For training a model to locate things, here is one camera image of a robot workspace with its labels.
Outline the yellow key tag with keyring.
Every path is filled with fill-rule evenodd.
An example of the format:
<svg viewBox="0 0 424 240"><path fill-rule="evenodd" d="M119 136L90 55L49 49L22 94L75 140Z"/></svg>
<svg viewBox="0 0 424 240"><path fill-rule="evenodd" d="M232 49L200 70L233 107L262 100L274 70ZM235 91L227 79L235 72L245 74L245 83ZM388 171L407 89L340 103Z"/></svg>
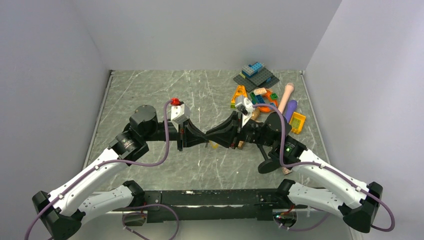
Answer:
<svg viewBox="0 0 424 240"><path fill-rule="evenodd" d="M216 142L210 141L210 145L213 149L217 149L219 145Z"/></svg>

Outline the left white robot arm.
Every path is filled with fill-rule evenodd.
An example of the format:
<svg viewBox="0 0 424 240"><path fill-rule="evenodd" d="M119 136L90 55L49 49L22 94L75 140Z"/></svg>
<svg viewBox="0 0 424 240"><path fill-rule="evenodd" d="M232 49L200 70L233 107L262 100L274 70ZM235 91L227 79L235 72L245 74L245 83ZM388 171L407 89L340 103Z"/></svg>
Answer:
<svg viewBox="0 0 424 240"><path fill-rule="evenodd" d="M133 180L100 195L93 193L108 178L138 165L149 141L164 141L166 148L175 141L179 150L206 142L205 134L191 122L187 106L166 103L163 109L171 110L171 116L159 122L153 106L139 106L124 130L89 166L57 189L32 197L38 218L54 240L69 239L82 225L109 211L137 210L146 204L145 191Z"/></svg>

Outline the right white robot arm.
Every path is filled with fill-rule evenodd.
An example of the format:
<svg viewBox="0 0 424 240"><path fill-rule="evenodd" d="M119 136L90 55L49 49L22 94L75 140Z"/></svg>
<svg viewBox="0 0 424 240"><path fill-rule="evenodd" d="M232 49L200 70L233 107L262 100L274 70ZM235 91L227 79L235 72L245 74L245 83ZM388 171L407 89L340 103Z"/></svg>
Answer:
<svg viewBox="0 0 424 240"><path fill-rule="evenodd" d="M281 113L271 113L265 122L256 122L233 112L223 123L208 130L205 137L225 148L240 141L269 146L272 163L309 176L321 185L321 188L311 188L284 179L275 193L280 207L310 206L341 217L350 228L361 233L377 229L373 223L383 205L383 187L377 182L357 180L331 166L289 136L287 127Z"/></svg>

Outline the gold toy microphone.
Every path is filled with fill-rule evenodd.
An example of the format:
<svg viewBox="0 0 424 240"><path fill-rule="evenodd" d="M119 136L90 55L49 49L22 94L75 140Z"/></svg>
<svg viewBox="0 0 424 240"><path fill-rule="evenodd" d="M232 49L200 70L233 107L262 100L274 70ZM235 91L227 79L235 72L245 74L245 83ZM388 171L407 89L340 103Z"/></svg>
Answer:
<svg viewBox="0 0 424 240"><path fill-rule="evenodd" d="M259 118L260 115L261 115L261 111L258 108L256 108L253 111L250 120L252 120L253 122L257 123L257 120L258 120L258 118ZM242 138L240 139L240 141L239 141L239 143L237 145L237 148L239 150L242 150L243 149L243 147L244 147L244 145L246 143L246 140L247 141L250 141L250 138L251 138L251 135L252 135L251 123L246 124L246 127L247 127L247 129L244 131L244 134L243 134Z"/></svg>

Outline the orange triangular toy block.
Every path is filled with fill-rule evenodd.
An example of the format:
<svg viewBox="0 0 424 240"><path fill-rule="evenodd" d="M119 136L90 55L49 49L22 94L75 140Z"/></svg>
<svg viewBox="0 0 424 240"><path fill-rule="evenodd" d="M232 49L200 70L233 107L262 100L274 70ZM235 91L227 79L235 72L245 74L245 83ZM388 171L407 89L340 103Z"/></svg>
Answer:
<svg viewBox="0 0 424 240"><path fill-rule="evenodd" d="M247 94L247 91L246 91L246 88L245 88L244 85L238 85L237 86L237 88L236 88L236 90L233 94L233 97L231 99L231 102L230 102L231 108L235 108L236 98L239 97L239 96L244 96L246 98L248 97L248 94Z"/></svg>

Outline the black microphone stand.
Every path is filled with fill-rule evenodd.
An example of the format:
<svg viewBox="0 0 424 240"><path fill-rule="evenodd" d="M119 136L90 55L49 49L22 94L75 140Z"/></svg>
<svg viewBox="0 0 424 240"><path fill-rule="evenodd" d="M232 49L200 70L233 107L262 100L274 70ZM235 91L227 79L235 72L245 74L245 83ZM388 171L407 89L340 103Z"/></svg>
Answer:
<svg viewBox="0 0 424 240"><path fill-rule="evenodd" d="M263 157L263 161L257 167L257 170L260 174L268 174L281 168L281 165L279 163L268 158L268 155L262 145L257 144L256 146L258 147Z"/></svg>

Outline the blue grey lego stack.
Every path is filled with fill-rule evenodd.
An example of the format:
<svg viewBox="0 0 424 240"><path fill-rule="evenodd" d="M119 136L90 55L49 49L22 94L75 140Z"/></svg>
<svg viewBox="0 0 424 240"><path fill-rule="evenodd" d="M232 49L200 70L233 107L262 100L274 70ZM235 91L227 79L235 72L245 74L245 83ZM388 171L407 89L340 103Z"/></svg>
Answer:
<svg viewBox="0 0 424 240"><path fill-rule="evenodd" d="M252 78L260 72L266 65L263 62L256 62L255 64L244 65L241 69L241 76L243 78Z"/></svg>

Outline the dark grey lego baseplate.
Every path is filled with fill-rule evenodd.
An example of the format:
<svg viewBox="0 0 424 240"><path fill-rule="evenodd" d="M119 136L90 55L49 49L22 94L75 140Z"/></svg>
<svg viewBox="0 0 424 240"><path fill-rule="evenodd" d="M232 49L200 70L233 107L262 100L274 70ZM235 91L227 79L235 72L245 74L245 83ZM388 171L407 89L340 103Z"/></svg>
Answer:
<svg viewBox="0 0 424 240"><path fill-rule="evenodd" d="M247 92L252 92L257 88L269 89L280 81L280 79L267 68L262 69L251 78L237 74L233 80L238 85L244 86Z"/></svg>

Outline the glitter filled tube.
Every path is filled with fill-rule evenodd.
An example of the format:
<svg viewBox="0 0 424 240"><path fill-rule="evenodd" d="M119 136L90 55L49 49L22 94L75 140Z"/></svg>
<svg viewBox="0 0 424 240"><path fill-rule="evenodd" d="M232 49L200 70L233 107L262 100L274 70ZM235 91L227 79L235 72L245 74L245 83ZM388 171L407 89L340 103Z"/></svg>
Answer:
<svg viewBox="0 0 424 240"><path fill-rule="evenodd" d="M286 167L282 167L281 170L284 175L289 175L292 172L290 169Z"/></svg>

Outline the purple toy microphone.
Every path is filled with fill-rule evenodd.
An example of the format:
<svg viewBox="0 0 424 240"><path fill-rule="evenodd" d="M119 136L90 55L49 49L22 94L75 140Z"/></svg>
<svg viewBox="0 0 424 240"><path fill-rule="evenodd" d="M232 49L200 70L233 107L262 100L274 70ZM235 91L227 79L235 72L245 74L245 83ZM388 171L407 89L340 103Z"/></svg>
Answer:
<svg viewBox="0 0 424 240"><path fill-rule="evenodd" d="M285 117L287 123L290 122L290 120L293 116L293 113L297 109L297 106L298 106L298 102L294 99L289 100L288 103L286 104L286 110L285 110L284 117Z"/></svg>

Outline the yellow window toy block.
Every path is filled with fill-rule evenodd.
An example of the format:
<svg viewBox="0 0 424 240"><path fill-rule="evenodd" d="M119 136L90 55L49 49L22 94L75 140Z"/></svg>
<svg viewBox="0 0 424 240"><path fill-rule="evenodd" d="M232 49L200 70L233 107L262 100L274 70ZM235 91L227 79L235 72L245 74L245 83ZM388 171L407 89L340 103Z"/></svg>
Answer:
<svg viewBox="0 0 424 240"><path fill-rule="evenodd" d="M305 115L298 112L294 112L289 121L289 125L291 126L291 132L296 135L299 135L302 132L305 122L306 122Z"/></svg>

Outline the pink toy microphone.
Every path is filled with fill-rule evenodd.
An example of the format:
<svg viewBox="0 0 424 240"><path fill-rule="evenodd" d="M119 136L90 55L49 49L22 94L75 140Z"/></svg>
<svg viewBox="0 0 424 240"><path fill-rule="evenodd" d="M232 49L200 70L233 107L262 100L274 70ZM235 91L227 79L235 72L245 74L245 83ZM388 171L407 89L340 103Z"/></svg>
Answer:
<svg viewBox="0 0 424 240"><path fill-rule="evenodd" d="M295 85L292 82L289 82L285 85L283 95L282 95L282 97L280 99L280 103L278 105L278 110L279 110L280 113L284 112L286 105L289 101L289 98L290 98L290 96L291 96L291 94L293 93L294 90L295 90Z"/></svg>

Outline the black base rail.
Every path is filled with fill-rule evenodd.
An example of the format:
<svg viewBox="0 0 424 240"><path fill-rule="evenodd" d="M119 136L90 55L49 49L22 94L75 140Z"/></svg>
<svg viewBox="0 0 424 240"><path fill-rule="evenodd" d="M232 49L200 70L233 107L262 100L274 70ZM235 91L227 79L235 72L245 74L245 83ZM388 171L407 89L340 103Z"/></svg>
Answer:
<svg viewBox="0 0 424 240"><path fill-rule="evenodd" d="M292 209L289 188L295 181L284 179L278 188L227 190L146 190L142 200L124 211L146 211L148 223L179 219L272 221L274 214Z"/></svg>

